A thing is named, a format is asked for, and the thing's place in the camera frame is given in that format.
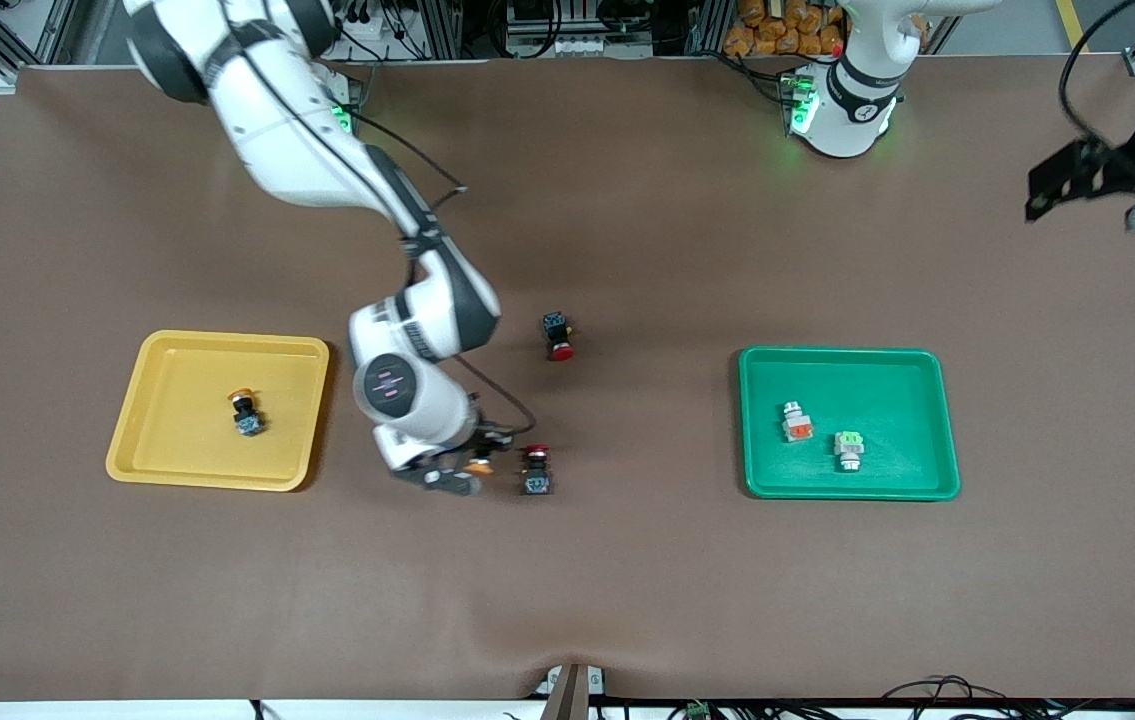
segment green led light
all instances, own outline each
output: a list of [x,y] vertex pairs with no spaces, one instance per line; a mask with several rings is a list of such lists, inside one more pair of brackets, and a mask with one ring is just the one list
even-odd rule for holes
[[348,117],[346,109],[342,106],[331,106],[331,114],[335,115],[335,119],[340,124],[340,129],[344,132],[353,132],[353,118]]
[[808,99],[799,102],[794,106],[794,123],[792,123],[792,131],[797,133],[805,133],[812,127],[812,118],[815,117],[815,111],[819,110],[819,94],[818,92],[812,91]]

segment floor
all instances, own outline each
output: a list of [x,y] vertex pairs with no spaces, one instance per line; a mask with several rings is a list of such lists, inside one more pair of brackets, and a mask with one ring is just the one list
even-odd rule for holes
[[[19,0],[0,12],[27,42],[41,32],[51,0]],[[965,18],[945,44],[945,55],[1052,55],[1067,53],[1073,42],[1117,0],[1003,0],[989,12]],[[81,0],[78,36],[69,61],[129,65],[127,18],[119,0]],[[1092,51],[1121,51],[1135,42],[1135,6],[1119,15],[1088,42]]]

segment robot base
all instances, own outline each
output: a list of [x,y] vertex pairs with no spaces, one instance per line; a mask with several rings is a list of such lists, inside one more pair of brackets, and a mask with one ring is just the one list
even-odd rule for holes
[[869,122],[852,122],[829,91],[831,65],[810,64],[794,73],[794,104],[785,110],[791,135],[801,137],[813,150],[831,158],[855,158],[874,145],[886,132],[896,100],[881,111],[873,104],[863,109],[873,114]]

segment brown mat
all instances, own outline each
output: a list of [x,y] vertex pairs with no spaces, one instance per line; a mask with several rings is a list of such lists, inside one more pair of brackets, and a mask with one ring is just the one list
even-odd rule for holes
[[[569,659],[622,696],[927,673],[1135,696],[1130,202],[1022,223],[1025,173],[1074,135],[1059,69],[923,60],[851,161],[782,139],[712,61],[385,70],[375,117],[472,186],[443,221],[501,293],[474,360],[540,416],[543,500],[514,457],[472,500],[385,472],[346,350],[402,277],[385,219],[266,196],[210,110],[137,73],[24,73],[0,97],[0,700],[511,697]],[[1135,126],[1116,56],[1075,83],[1099,126]],[[552,310],[579,325],[570,365],[543,359]],[[160,328],[338,349],[310,486],[106,477]],[[732,363],[758,343],[931,348],[962,496],[742,495]]]

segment black cable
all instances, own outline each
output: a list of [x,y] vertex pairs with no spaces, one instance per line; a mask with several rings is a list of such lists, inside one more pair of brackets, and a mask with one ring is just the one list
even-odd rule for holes
[[1096,132],[1096,128],[1091,126],[1091,123],[1084,120],[1082,115],[1078,115],[1078,110],[1074,108],[1074,103],[1069,100],[1069,76],[1074,73],[1074,65],[1078,62],[1078,58],[1083,55],[1083,47],[1087,44],[1087,41],[1096,35],[1096,31],[1105,26],[1105,23],[1113,19],[1113,17],[1130,8],[1135,5],[1135,0],[1123,0],[1120,3],[1112,6],[1107,12],[1101,14],[1101,17],[1096,18],[1096,22],[1092,23],[1084,32],[1082,37],[1078,37],[1078,42],[1075,42],[1073,50],[1069,52],[1069,58],[1065,59],[1065,67],[1060,72],[1060,85],[1057,87],[1057,94],[1060,95],[1060,108],[1065,110],[1065,117],[1069,118],[1070,123],[1074,123],[1074,127],[1078,128],[1083,133],[1084,137],[1088,140],[1094,140],[1103,143],[1103,145],[1110,145],[1105,141],[1105,136]]
[[528,55],[527,60],[533,60],[539,58],[539,56],[548,53],[550,47],[554,47],[555,42],[558,42],[558,33],[563,30],[563,3],[562,0],[554,0],[553,9],[549,12],[549,22],[547,23],[549,28],[548,35],[545,35],[545,41],[540,43],[540,50],[536,50],[535,53]]
[[598,23],[603,24],[603,27],[612,32],[644,32],[651,26],[651,18],[655,15],[655,5],[648,5],[646,8],[646,17],[637,23],[627,23],[619,17],[619,12],[612,12],[612,17],[608,17],[609,10],[617,9],[619,0],[599,0],[598,11],[594,14],[594,18],[598,19]]
[[397,0],[382,0],[380,3],[381,10],[385,12],[385,22],[389,23],[390,30],[393,30],[393,22],[390,22],[389,14],[393,12],[393,19],[397,20],[398,28],[394,30],[394,37],[398,40],[398,44],[403,45],[404,50],[412,53],[413,58],[418,60],[429,60],[429,56],[426,56],[424,50],[421,50],[420,45],[417,45],[417,41],[411,36],[411,28],[403,20],[402,6],[398,6]]
[[371,47],[367,47],[361,44],[361,42],[358,42],[356,39],[350,35],[348,31],[345,28],[340,28],[340,35],[343,35],[348,42],[352,42],[352,44],[361,47],[363,53],[372,56],[372,58],[375,58],[376,61],[384,62],[385,60],[388,59],[388,53],[387,56],[385,56],[385,58],[381,58],[379,55],[372,53]]
[[501,37],[499,27],[502,24],[506,26],[506,32],[508,32],[508,20],[501,18],[499,14],[499,9],[505,3],[506,0],[491,0],[491,5],[488,6],[488,26],[486,26],[486,33],[488,33],[488,40],[491,41],[495,53],[502,56],[502,58],[515,58],[520,60],[531,60],[548,53],[550,47],[554,47],[554,42],[558,41],[558,35],[561,35],[563,30],[562,0],[553,0],[553,6],[549,6],[549,1],[545,0],[545,11],[549,15],[549,19],[545,20],[545,40],[540,43],[539,50],[527,56],[510,53],[506,41],[504,41],[504,37]]
[[1075,42],[1069,56],[1065,58],[1065,67],[1060,70],[1060,83],[1056,87],[1056,92],[1060,97],[1060,108],[1065,112],[1065,117],[1069,119],[1069,123],[1073,123],[1075,128],[1078,128],[1078,132],[1083,133],[1085,141],[1102,146],[1103,156],[1099,159],[1099,162],[1103,165],[1112,160],[1119,164],[1124,171],[1130,174],[1130,176],[1135,176],[1135,162],[1124,151],[1110,145],[1110,141],[1105,140],[1105,136],[1092,127],[1091,123],[1084,120],[1082,115],[1078,114],[1078,109],[1074,108],[1074,102],[1069,99],[1069,77],[1074,74],[1074,65],[1078,62],[1078,59],[1083,55],[1083,47],[1087,44],[1092,36],[1096,35],[1098,30],[1101,30],[1116,15],[1124,12],[1124,10],[1134,5],[1135,0],[1121,0],[1120,3],[1112,6],[1107,12],[1101,14],[1101,17],[1096,18],[1096,22],[1092,23],[1083,32],[1083,35],[1078,37],[1078,42]]
[[883,693],[882,694],[882,700],[890,698],[891,696],[893,696],[893,694],[897,694],[897,693],[899,693],[901,690],[906,690],[906,689],[909,689],[909,688],[923,687],[923,685],[936,685],[939,688],[943,688],[943,687],[945,687],[945,685],[950,685],[950,684],[956,684],[956,685],[960,685],[960,687],[964,687],[966,689],[966,692],[968,692],[968,697],[973,697],[973,692],[974,690],[982,692],[982,693],[987,694],[989,696],[992,696],[992,697],[998,697],[998,698],[1006,698],[1007,697],[1004,694],[1002,694],[1002,693],[1000,693],[1000,692],[998,692],[995,689],[991,689],[991,688],[984,687],[984,685],[974,685],[974,684],[970,684],[970,683],[968,683],[968,680],[966,680],[965,678],[962,678],[962,676],[960,676],[960,675],[940,675],[940,676],[936,676],[936,678],[928,678],[928,679],[925,679],[925,680],[915,680],[915,683],[906,683],[906,684],[902,684],[902,685],[897,685],[894,688],[888,690],[886,693]]
[[462,368],[465,368],[477,379],[482,380],[484,384],[485,384],[485,386],[488,386],[489,388],[491,388],[493,391],[495,391],[495,393],[497,393],[497,395],[499,395],[501,397],[504,397],[504,401],[508,402],[510,405],[513,405],[515,408],[515,410],[518,410],[518,412],[522,415],[522,419],[526,420],[526,424],[523,424],[521,428],[515,428],[515,429],[508,430],[508,434],[511,434],[511,436],[521,436],[521,434],[523,434],[523,433],[530,433],[531,429],[535,429],[535,427],[536,427],[536,416],[531,413],[530,409],[527,409],[527,405],[522,404],[521,400],[518,400],[518,397],[513,396],[512,392],[508,392],[507,390],[504,390],[503,387],[501,387],[501,385],[497,382],[493,380],[489,377],[486,377],[486,374],[484,372],[484,370],[477,369],[464,357],[462,357],[462,355],[454,355],[452,358],[452,360],[456,360],[457,363],[460,363],[462,366]]
[[746,67],[745,60],[733,61],[731,58],[728,58],[726,55],[720,53],[717,50],[696,50],[695,53],[691,53],[691,56],[699,55],[707,56],[707,58],[714,58],[715,60],[718,60],[718,62],[726,65],[728,68],[732,69],[732,72],[742,74],[742,76],[749,81],[750,85],[754,85],[754,90],[758,91],[758,94],[765,97],[768,101],[776,102],[776,104],[782,106],[782,108],[787,108],[791,104],[791,102],[783,99],[783,97],[768,94],[767,90],[764,90],[763,85],[759,85],[759,78],[777,82],[777,76],[771,76],[771,74],[750,69],[749,67]]
[[359,114],[356,110],[346,110],[346,111],[347,111],[348,115],[352,115],[352,117],[358,118],[358,122],[369,124],[369,126],[379,129],[380,132],[385,133],[385,135],[388,135],[389,137],[393,137],[393,140],[397,141],[403,146],[405,146],[406,150],[411,150],[413,152],[413,154],[417,156],[417,158],[420,158],[421,160],[424,160],[424,164],[429,165],[430,168],[434,168],[434,171],[440,174],[440,176],[443,176],[443,178],[447,179],[448,183],[452,183],[452,186],[453,186],[452,191],[448,191],[447,195],[444,195],[438,201],[435,201],[432,206],[429,206],[430,210],[438,210],[440,208],[440,206],[443,206],[443,202],[447,202],[448,200],[452,200],[453,196],[459,195],[459,193],[466,192],[466,191],[470,190],[470,187],[465,183],[459,181],[459,178],[456,176],[453,176],[452,173],[448,173],[447,168],[444,168],[443,165],[438,165],[438,161],[436,161],[432,158],[430,158],[429,154],[426,154],[424,150],[421,150],[420,146],[415,145],[415,143],[412,143],[406,137],[403,137],[403,136],[398,135],[397,132],[394,132],[394,131],[392,131],[392,129],[382,126],[382,124],[380,124],[380,123],[378,123],[376,120],[372,120],[369,117],[365,117],[365,115]]

